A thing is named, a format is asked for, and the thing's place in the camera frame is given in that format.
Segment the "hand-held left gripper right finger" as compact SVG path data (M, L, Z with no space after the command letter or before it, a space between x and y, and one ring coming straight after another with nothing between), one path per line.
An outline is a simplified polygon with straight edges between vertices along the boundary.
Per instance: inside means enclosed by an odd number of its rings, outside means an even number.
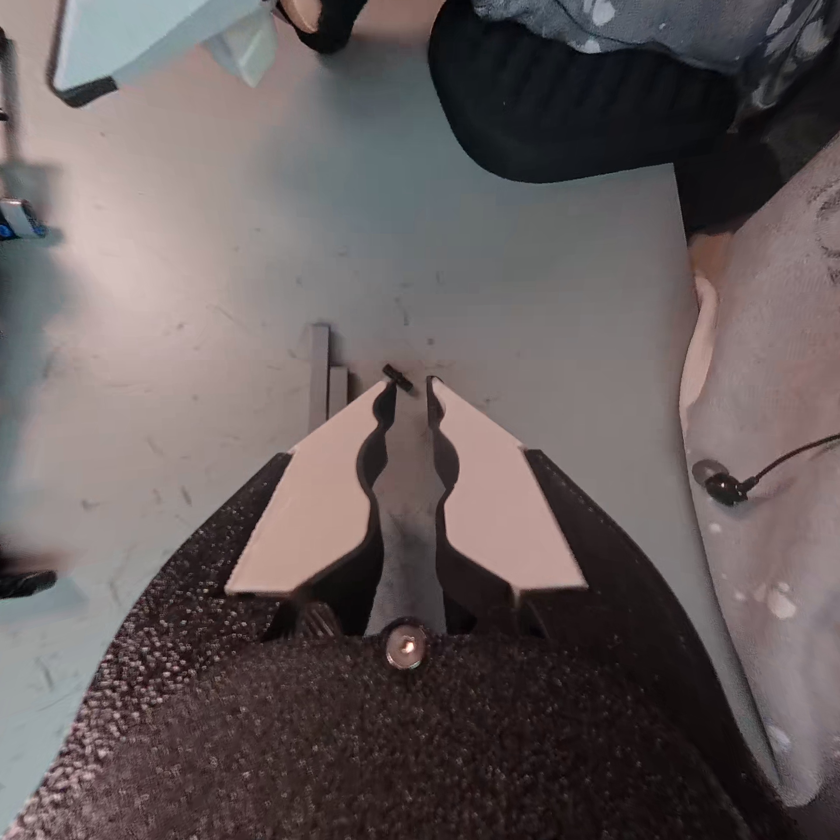
M436 376L426 396L446 631L518 633L534 597L586 592L583 571L524 444Z

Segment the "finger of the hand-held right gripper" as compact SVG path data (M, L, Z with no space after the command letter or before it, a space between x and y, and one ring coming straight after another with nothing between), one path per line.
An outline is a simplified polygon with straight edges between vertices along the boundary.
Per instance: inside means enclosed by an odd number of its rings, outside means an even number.
M77 109L202 46L260 1L65 1L49 55L50 89Z

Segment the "person's right hand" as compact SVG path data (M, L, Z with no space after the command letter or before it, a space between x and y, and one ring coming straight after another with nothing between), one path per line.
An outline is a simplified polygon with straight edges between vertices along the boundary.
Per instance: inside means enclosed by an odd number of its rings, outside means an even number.
M304 35L318 33L322 1L278 1L277 11L298 32Z

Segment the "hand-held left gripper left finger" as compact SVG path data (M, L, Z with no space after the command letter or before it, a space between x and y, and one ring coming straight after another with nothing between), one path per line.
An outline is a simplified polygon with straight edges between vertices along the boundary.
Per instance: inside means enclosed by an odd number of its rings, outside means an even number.
M296 444L229 575L228 596L280 604L292 629L311 603L363 636L384 566L374 484L387 464L396 384L380 380Z

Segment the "grey desk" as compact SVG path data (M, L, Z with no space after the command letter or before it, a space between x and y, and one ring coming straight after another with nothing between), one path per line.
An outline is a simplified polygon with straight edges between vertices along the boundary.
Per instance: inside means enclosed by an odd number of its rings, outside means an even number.
M669 165L507 182L459 147L427 68L439 2L369 2L347 49L280 22L249 88L196 49L88 108L47 85L57 2L2 2L7 193L45 240L2 247L2 534L57 585L2 604L2 831L173 552L308 430L309 336L360 390L413 380L375 484L367 632L441 631L425 379L541 449L677 594L764 770L678 419L697 322Z

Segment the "partly built toy chassis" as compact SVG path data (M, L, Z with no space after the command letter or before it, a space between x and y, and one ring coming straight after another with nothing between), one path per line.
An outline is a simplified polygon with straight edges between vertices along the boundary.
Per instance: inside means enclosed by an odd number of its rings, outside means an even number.
M13 96L13 47L10 38L1 30L1 125L6 142L6 154L16 153L15 105ZM47 226L37 216L31 203L24 198L6 195L1 198L1 241L40 240L48 235Z

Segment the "person's beige clothing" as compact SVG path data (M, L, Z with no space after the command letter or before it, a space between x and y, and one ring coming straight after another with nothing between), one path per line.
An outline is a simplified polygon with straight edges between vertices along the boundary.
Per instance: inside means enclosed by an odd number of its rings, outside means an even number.
M776 466L727 507L736 480L838 434L839 139L733 234L689 250L700 312L680 383L692 496L721 612L787 805L838 789L838 441Z

